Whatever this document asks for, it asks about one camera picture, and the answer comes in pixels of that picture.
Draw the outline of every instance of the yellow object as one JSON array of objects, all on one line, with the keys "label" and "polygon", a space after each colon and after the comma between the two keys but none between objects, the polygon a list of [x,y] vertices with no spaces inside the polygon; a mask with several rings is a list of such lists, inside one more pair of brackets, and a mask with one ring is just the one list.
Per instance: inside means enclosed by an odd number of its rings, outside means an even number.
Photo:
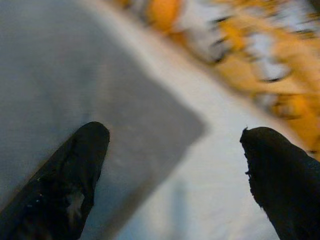
[{"label": "yellow object", "polygon": [[[129,0],[117,1],[122,6],[130,4]],[[183,14],[188,1],[192,0],[149,0],[146,16],[155,29],[168,35],[193,55],[199,56],[199,53],[195,52],[197,48],[188,47],[188,26],[181,32],[174,29],[174,24]],[[291,33],[269,22],[267,16],[277,14],[281,10],[279,5],[288,0],[208,0],[207,5],[203,6],[209,8],[210,2],[211,11],[219,9],[219,4],[229,4],[233,12],[231,17],[220,17],[216,20],[208,18],[208,22],[201,22],[205,19],[203,15],[199,18],[192,15],[198,21],[192,25],[192,30],[195,30],[195,26],[201,28],[199,34],[202,34],[204,39],[196,41],[196,44],[204,44],[200,46],[201,51],[211,51],[210,48],[221,44],[219,41],[222,40],[229,46],[229,50],[226,47],[226,55],[221,61],[209,63],[207,66],[220,73],[230,86],[250,96],[253,101],[256,102],[260,97],[270,98],[270,101],[263,102],[264,107],[284,120],[304,141],[307,150],[314,152],[320,161],[320,39],[312,31]],[[262,9],[264,16],[249,15],[245,10],[252,7]],[[203,9],[198,9],[199,5],[194,8],[192,14],[205,13]],[[308,17],[317,22],[319,14],[310,13]],[[203,35],[206,28],[208,31],[219,28],[224,36],[208,43],[210,35]],[[254,42],[259,41],[259,38],[252,38],[252,33],[270,36],[273,42],[266,42],[267,46],[259,46]],[[270,51],[254,54],[250,51],[252,46],[262,50],[268,47]],[[271,72],[274,68],[274,71],[281,73],[282,66],[290,71],[272,82],[263,81],[257,74],[262,70],[261,65],[256,63],[257,60],[264,62],[268,69],[271,68]]]}]

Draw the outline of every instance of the orange object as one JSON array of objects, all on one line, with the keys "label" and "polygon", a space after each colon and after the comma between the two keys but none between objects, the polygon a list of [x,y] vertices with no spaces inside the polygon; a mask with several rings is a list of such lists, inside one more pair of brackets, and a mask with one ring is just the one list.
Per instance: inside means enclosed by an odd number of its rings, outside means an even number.
[{"label": "orange object", "polygon": [[245,26],[231,17],[219,23],[221,29],[226,33],[226,38],[231,42],[231,49],[233,51],[242,51],[247,47],[246,35],[248,33]]},{"label": "orange object", "polygon": [[180,14],[183,0],[151,0],[146,15],[157,30],[172,32],[174,21]]}]

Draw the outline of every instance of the white floor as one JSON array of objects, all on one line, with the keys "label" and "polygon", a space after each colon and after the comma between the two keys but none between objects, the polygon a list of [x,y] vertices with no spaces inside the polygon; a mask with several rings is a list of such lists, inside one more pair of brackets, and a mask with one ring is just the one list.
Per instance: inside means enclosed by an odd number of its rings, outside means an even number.
[{"label": "white floor", "polygon": [[239,139],[245,127],[268,126],[301,146],[283,123],[236,95],[184,51],[99,0],[84,1],[141,67],[192,109],[205,134],[145,201],[117,240],[276,240],[251,196]]}]

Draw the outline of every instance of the white surface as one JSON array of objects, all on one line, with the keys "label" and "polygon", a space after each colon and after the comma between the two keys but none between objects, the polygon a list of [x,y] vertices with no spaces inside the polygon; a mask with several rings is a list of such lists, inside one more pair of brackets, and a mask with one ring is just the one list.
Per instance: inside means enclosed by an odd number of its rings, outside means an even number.
[{"label": "white surface", "polygon": [[249,45],[246,51],[257,56],[255,64],[259,66],[259,77],[262,81],[282,79],[290,73],[290,68],[277,62],[273,56],[275,39],[271,35],[257,32],[249,36],[249,42],[252,45]]},{"label": "white surface", "polygon": [[225,38],[217,22],[232,14],[227,4],[208,4],[204,1],[186,0],[183,12],[174,23],[174,31],[186,32],[189,47],[209,63],[219,60],[227,51]]},{"label": "white surface", "polygon": [[239,139],[248,126],[268,126],[291,141],[294,134],[248,100],[227,91],[220,79],[197,67],[188,54],[143,29],[125,12],[86,1],[156,81],[192,109],[206,133],[173,174],[149,197],[117,240],[276,240],[267,216],[251,196]]}]

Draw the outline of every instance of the blurry background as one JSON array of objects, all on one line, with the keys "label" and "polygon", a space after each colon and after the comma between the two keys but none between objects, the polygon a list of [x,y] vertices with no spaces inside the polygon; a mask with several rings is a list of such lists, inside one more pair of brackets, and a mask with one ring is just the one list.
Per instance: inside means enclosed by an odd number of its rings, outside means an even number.
[{"label": "blurry background", "polygon": [[111,131],[82,240],[276,240],[245,127],[282,123],[99,0],[0,1],[0,207],[71,133]]}]

